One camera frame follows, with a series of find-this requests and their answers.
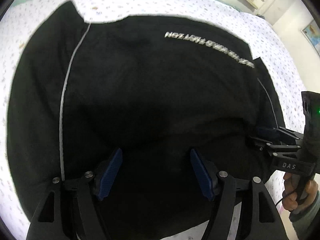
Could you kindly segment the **grey green right sleeve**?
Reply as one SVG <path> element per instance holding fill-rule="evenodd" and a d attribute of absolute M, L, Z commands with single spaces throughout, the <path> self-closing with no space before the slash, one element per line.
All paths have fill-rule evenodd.
<path fill-rule="evenodd" d="M 289 219 L 293 225 L 298 239 L 315 239 L 319 236 L 319 192 L 314 202 L 295 215 L 290 213 Z"/>

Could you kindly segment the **floral quilted bedspread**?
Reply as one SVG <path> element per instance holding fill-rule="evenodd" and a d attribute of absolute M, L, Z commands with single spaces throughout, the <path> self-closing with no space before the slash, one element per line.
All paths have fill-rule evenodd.
<path fill-rule="evenodd" d="M 15 239 L 25 239 L 29 220 L 25 216 L 8 166 L 7 110 L 10 86 L 25 45 L 37 27 L 68 0 L 14 0 L 1 20 L 1 218 Z M 119 20 L 135 12 L 191 16 L 226 28 L 245 40 L 253 58 L 268 68 L 287 128 L 302 132 L 304 117 L 301 91 L 305 88 L 289 46 L 271 25 L 257 16 L 240 12 L 216 0 L 73 0 L 88 21 Z"/>

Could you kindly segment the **black hooded jacket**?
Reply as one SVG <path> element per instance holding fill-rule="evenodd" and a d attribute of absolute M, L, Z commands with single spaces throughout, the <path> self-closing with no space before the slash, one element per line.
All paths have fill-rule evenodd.
<path fill-rule="evenodd" d="M 202 22 L 130 16 L 88 24 L 72 2 L 35 31 L 16 68 L 7 153 L 31 219 L 46 187 L 123 163 L 95 208 L 109 239 L 161 239 L 209 219 L 195 151 L 235 178 L 268 181 L 256 127 L 283 126 L 278 95 L 248 44 Z"/>

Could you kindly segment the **wall map poster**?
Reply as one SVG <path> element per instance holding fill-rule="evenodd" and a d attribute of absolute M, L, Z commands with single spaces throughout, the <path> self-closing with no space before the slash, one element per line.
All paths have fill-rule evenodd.
<path fill-rule="evenodd" d="M 315 20 L 312 20 L 305 28 L 303 28 L 302 33 L 317 54 L 320 55 L 320 30 Z"/>

